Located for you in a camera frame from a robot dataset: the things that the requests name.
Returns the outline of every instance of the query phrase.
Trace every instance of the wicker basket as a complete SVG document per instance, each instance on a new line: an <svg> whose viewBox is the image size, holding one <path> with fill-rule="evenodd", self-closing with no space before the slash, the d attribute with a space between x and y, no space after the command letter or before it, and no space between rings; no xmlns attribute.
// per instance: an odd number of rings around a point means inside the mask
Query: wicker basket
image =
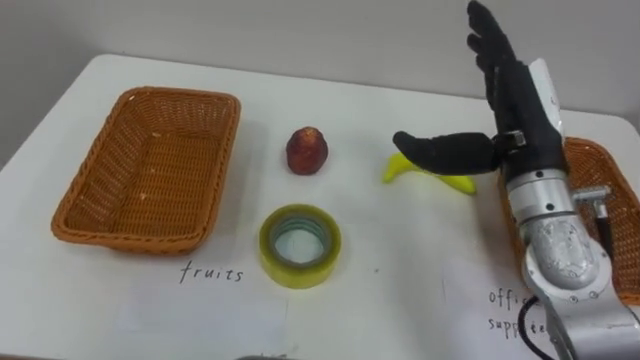
<svg viewBox="0 0 640 360"><path fill-rule="evenodd" d="M627 305L640 305L640 204L611 155L602 146L584 139L567 138L565 154L571 168L572 189L608 185L612 195L606 205L613 234L613 284ZM517 259L518 273L524 257L523 243L511 217L504 186L498 186L502 210L507 219L511 245ZM580 215L589 234L598 239L592 206L580 205Z"/></svg>
<svg viewBox="0 0 640 360"><path fill-rule="evenodd" d="M127 252L194 250L215 223L239 114L226 94L125 92L58 205L54 235Z"/></svg>

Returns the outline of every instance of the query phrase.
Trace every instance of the black cable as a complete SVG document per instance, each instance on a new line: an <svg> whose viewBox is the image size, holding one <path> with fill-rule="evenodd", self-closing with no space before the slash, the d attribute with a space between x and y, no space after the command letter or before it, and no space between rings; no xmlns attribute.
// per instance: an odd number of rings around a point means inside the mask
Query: black cable
<svg viewBox="0 0 640 360"><path fill-rule="evenodd" d="M520 312L518 313L518 334L520 334L522 341L524 341L524 344L527 345L529 350L533 351L534 354L538 355L540 359L554 360L551 356L547 355L544 351L540 350L540 348L537 347L536 344L534 344L533 341L531 341L531 339L529 339L529 335L527 335L527 329L526 329L524 320L525 320L525 317L527 316L527 312L529 311L529 309L531 309L531 307L535 305L537 302L538 302L538 297L534 296L531 299L527 300L527 302L525 302L524 305L522 305L522 309L520 309Z"/></svg>

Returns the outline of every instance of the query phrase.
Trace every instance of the yellow toy banana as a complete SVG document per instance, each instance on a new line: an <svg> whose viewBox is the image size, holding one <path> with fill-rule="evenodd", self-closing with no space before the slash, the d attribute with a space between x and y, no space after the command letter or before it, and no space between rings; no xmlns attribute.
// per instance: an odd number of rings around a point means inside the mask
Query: yellow toy banana
<svg viewBox="0 0 640 360"><path fill-rule="evenodd" d="M442 180L445 184L452 188L467 194L474 195L476 193L476 185L469 176L445 176L436 175L426 170L422 170L409 161L402 153L396 153L391 155L389 162L387 163L387 170L384 173L382 182L388 184L393 181L398 175L404 174L407 171L419 171L425 174L429 174Z"/></svg>

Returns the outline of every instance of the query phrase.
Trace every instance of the white table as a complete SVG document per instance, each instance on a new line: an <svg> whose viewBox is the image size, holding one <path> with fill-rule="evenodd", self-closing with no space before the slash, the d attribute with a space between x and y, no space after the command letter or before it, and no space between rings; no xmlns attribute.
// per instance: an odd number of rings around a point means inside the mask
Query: white table
<svg viewBox="0 0 640 360"><path fill-rule="evenodd" d="M188 258L70 245L49 229L114 101L140 85L229 92L243 105L216 229ZM609 149L638 191L640 137L629 123L580 112L562 116L568 135ZM291 132L306 125L324 132L330 157L318 175L297 177L285 169L283 148ZM334 216L344 249L327 283L285 292L283 352L318 360L445 359L443 261L457 256L510 263L511 250L493 176L477 178L475 198L417 174L381 184L386 158L396 151L391 137L400 129L424 136L495 132L492 113L481 100L112 55L95 58L0 173L0 354L64 359L238 355L188 337L114 336L114 319L142 274L175 276L188 259L212 267L242 263L264 286L277 288L260 272L255 235L275 208L303 202Z"/></svg>

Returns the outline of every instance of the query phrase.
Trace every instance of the gray wall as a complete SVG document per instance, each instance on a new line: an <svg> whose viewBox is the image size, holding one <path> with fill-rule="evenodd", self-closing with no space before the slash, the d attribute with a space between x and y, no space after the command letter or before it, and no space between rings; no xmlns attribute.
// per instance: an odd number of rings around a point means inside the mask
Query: gray wall
<svg viewBox="0 0 640 360"><path fill-rule="evenodd" d="M640 110L640 1L486 0L565 108ZM466 0L0 0L0 166L89 59L122 53L482 96Z"/></svg>

